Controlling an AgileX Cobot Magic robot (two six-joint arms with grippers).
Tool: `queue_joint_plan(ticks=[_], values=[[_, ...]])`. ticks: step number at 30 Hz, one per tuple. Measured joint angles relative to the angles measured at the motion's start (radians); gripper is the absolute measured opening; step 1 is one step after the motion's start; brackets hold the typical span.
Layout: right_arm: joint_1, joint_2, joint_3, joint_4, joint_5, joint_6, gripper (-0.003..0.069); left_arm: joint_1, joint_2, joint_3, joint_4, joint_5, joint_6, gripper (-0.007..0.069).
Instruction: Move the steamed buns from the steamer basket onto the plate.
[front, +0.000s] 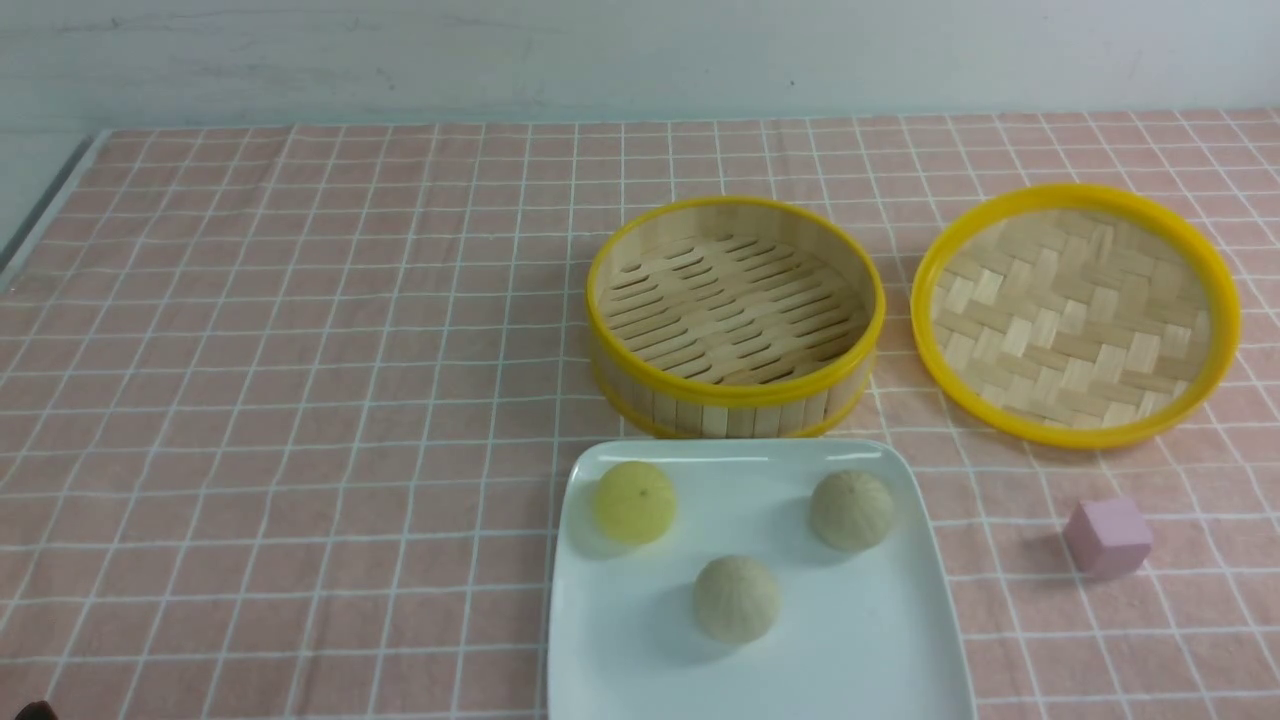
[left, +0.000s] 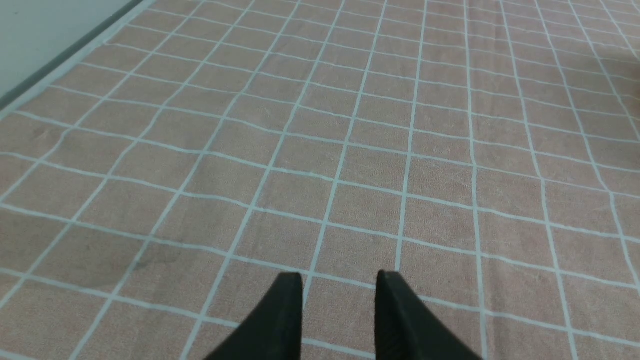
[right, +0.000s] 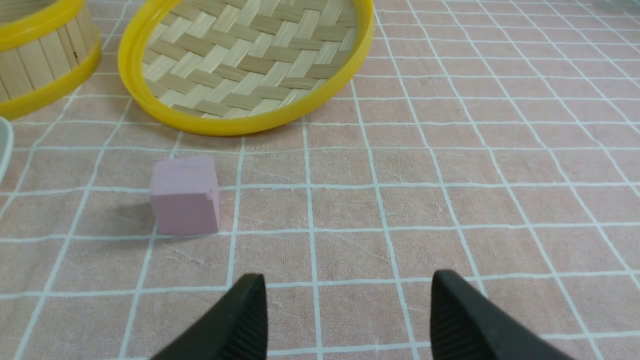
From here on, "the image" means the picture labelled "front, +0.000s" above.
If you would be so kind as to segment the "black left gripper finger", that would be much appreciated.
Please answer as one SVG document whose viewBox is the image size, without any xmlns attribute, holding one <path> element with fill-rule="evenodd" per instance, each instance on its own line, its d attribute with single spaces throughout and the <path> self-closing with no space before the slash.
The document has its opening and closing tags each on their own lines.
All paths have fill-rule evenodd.
<svg viewBox="0 0 1280 720">
<path fill-rule="evenodd" d="M 49 702 L 27 703 L 19 712 L 18 720 L 58 720 L 59 716 Z"/>
</svg>

